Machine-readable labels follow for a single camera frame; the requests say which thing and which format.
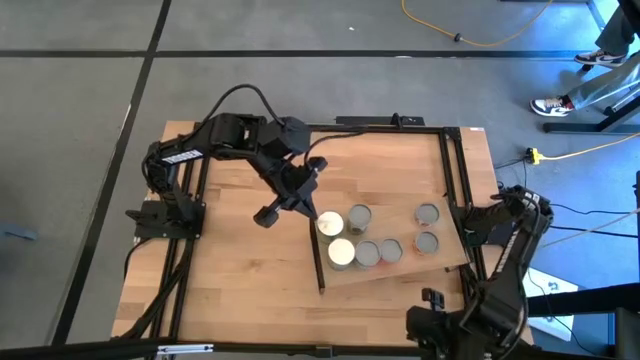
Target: sneaker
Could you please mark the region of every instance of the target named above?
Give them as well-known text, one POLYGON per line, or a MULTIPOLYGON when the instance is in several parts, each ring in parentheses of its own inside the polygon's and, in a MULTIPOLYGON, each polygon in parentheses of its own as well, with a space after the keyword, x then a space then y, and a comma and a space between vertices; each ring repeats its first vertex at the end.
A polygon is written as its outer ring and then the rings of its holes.
POLYGON ((622 65, 626 57, 627 54, 611 55, 604 50, 596 50, 594 52, 576 55, 575 61, 585 65, 606 65, 616 67, 622 65))
POLYGON ((529 105, 531 106, 531 110, 542 116, 564 117, 575 110, 571 101, 566 101, 563 96, 551 99, 531 100, 529 105))

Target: person's leg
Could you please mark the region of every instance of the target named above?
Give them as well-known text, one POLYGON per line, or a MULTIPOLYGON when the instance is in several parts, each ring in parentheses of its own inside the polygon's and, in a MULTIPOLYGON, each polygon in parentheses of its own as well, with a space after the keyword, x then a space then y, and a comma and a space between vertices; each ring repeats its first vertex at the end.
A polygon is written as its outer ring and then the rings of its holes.
POLYGON ((581 109, 638 83, 640 55, 635 55, 622 66, 572 89, 567 93, 567 97, 575 109, 581 109))
POLYGON ((633 43, 635 32, 624 16, 622 9, 613 13, 611 19, 596 40, 600 47, 594 52, 576 55, 575 60, 585 65, 620 66, 629 52, 629 45, 633 43))

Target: wooden board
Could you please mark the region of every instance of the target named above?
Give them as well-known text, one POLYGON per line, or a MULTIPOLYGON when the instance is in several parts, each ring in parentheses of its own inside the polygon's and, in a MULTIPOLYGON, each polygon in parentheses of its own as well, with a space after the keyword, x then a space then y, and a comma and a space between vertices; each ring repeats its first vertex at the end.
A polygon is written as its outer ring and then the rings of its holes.
MULTIPOLYGON (((169 122, 163 138, 189 132, 192 126, 192 122, 169 122)), ((485 205, 490 201, 489 195, 497 191, 486 137, 483 131, 470 129, 462 129, 462 136, 474 201, 485 205)), ((429 146, 437 149, 437 139, 433 141, 429 146)), ((339 154, 338 147, 346 146, 347 142, 349 140, 336 140, 336 147, 319 146, 317 154, 339 154)), ((380 146, 377 143, 371 147, 375 156, 397 151, 398 143, 391 140, 386 145, 388 152, 378 148, 380 146)), ((427 188, 431 193, 443 194, 442 170, 438 172, 442 166, 439 153, 436 151, 430 156, 434 174, 426 180, 427 188)), ((363 161, 375 164, 376 160, 363 161)), ((339 163, 334 161, 327 173, 337 171, 334 167, 339 163)), ((384 182, 386 173, 385 169, 376 171, 375 182, 384 182)), ((444 293, 447 311, 462 309, 457 270, 374 280, 320 295, 308 222, 300 215, 283 213, 270 230, 255 225, 251 216, 260 206, 271 202, 273 195, 254 176, 242 162, 212 161, 210 164, 205 193, 207 221, 203 236, 196 244, 180 324, 181 340, 414 346, 405 338, 405 312, 412 305, 424 305, 420 301, 423 287, 444 293)), ((197 176, 193 179, 192 189, 197 176)), ((336 179, 331 186, 342 188, 345 184, 349 182, 336 179)), ((331 186, 323 191, 331 193, 331 186)), ((155 296, 166 249, 166 240, 154 240, 133 254, 113 335, 128 330, 155 296)), ((487 261, 487 269, 494 267, 495 264, 487 261)), ((171 309, 170 302, 163 324, 164 335, 171 309)))
MULTIPOLYGON (((455 267, 468 262, 449 206, 442 195, 415 193, 400 198, 404 201, 396 199, 395 205, 365 203, 373 215, 367 231, 362 235, 353 235, 345 228, 337 236, 350 240, 354 245, 362 240, 371 240, 380 245, 384 239, 396 239, 403 249, 400 261, 395 264, 386 264, 381 261, 378 265, 366 270, 351 264, 346 270, 335 271, 328 265, 328 243, 319 241, 322 270, 327 289, 363 281, 455 267), (419 226, 414 218, 416 207, 422 203, 436 205, 441 214, 438 221, 427 228, 419 226), (420 255, 414 251, 413 243, 416 235, 422 231, 429 231, 438 238, 436 253, 420 255)), ((346 219, 352 205, 352 203, 332 203, 331 208, 323 209, 323 211, 336 211, 346 219)), ((322 239, 322 233, 319 231, 317 233, 318 237, 322 239)))

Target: yellow cable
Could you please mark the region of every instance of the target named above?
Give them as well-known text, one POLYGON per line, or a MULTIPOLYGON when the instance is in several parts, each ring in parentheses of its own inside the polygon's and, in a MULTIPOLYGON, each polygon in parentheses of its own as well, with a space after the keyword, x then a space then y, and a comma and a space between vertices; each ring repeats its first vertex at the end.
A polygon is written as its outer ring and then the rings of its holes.
POLYGON ((620 144, 621 142, 627 141, 629 139, 633 139, 636 136, 640 136, 640 133, 635 133, 633 135, 627 136, 624 139, 620 139, 620 140, 617 140, 617 141, 614 141, 614 142, 610 142, 610 143, 607 143, 607 144, 603 144, 603 145, 594 146, 592 148, 588 148, 588 149, 585 149, 585 150, 582 150, 582 151, 577 151, 577 152, 574 152, 574 153, 569 153, 569 154, 565 154, 565 155, 561 155, 561 156, 549 156, 549 157, 547 157, 547 156, 544 156, 544 155, 540 154, 540 160, 562 160, 562 159, 567 159, 567 158, 570 158, 572 156, 582 155, 582 154, 586 154, 586 153, 591 152, 591 151, 604 149, 604 148, 606 148, 608 146, 611 146, 611 145, 620 144))
MULTIPOLYGON (((444 29, 442 29, 442 28, 439 28, 439 27, 437 27, 437 26, 435 26, 435 25, 433 25, 433 24, 430 24, 430 23, 428 23, 428 22, 426 22, 426 21, 424 21, 424 20, 420 20, 420 19, 418 19, 417 17, 415 17, 415 16, 411 15, 411 14, 409 13, 409 11, 407 11, 407 7, 406 7, 406 5, 405 5, 406 0, 401 0, 401 1, 402 1, 402 11, 404 12, 404 14, 405 14, 405 15, 407 15, 407 17, 409 17, 409 19, 411 19, 411 20, 413 20, 413 21, 417 22, 418 24, 422 24, 422 25, 424 25, 424 26, 427 26, 427 27, 429 27, 429 28, 431 28, 431 29, 433 29, 433 30, 435 30, 435 31, 438 31, 438 32, 440 32, 440 33, 442 33, 442 34, 445 34, 445 35, 449 36, 451 39, 454 39, 454 40, 455 40, 456 34, 450 33, 450 32, 448 32, 448 31, 446 31, 446 30, 444 30, 444 29)), ((465 43, 467 43, 467 44, 469 44, 469 45, 473 45, 473 46, 480 46, 480 47, 494 47, 494 46, 502 45, 502 44, 504 44, 504 43, 506 43, 506 42, 509 42, 509 41, 511 41, 511 40, 513 40, 513 39, 515 39, 515 38, 517 38, 518 36, 520 36, 520 34, 522 34, 522 33, 523 33, 525 30, 527 30, 531 25, 533 25, 533 23, 534 23, 536 20, 538 20, 538 18, 540 17, 540 15, 542 15, 542 13, 543 13, 545 10, 547 10, 547 8, 549 7, 549 5, 551 5, 552 3, 553 3, 553 0, 549 0, 549 2, 547 2, 547 4, 542 8, 542 10, 540 10, 540 12, 539 12, 536 16, 534 16, 534 17, 533 17, 533 19, 529 20, 529 22, 528 22, 525 26, 523 26, 523 27, 522 27, 518 32, 516 32, 515 34, 513 34, 513 35, 511 35, 511 36, 509 36, 509 37, 507 37, 507 38, 505 38, 505 39, 502 39, 502 40, 500 40, 500 41, 496 41, 496 42, 494 42, 494 43, 488 43, 488 44, 477 43, 477 42, 475 42, 475 41, 467 40, 467 39, 465 39, 465 38, 463 38, 463 37, 460 37, 460 41, 465 42, 465 43)))

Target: can lid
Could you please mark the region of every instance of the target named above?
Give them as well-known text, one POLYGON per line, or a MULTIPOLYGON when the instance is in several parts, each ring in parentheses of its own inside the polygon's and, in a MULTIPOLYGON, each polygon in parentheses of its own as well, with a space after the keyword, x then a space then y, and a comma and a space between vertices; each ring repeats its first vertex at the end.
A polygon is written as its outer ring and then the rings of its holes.
POLYGON ((318 230, 327 236, 336 236, 340 234, 344 228, 344 221, 342 216, 335 211, 323 212, 316 221, 318 230))
POLYGON ((416 237, 416 247, 425 254, 438 251, 438 238, 430 232, 422 232, 416 237))
POLYGON ((347 239, 335 239, 329 244, 329 259, 337 265, 349 265, 356 255, 356 249, 347 239))
POLYGON ((373 241, 364 240, 356 246, 356 260, 364 266, 373 266, 380 261, 380 249, 373 241))
POLYGON ((371 209, 367 205, 356 204, 349 210, 349 221, 356 225, 366 225, 371 221, 371 209))
POLYGON ((438 208, 433 204, 421 204, 416 209, 416 220, 424 225, 434 224, 440 218, 438 208))
POLYGON ((386 239, 380 246, 382 260, 390 263, 398 262, 402 258, 402 245, 396 239, 386 239))

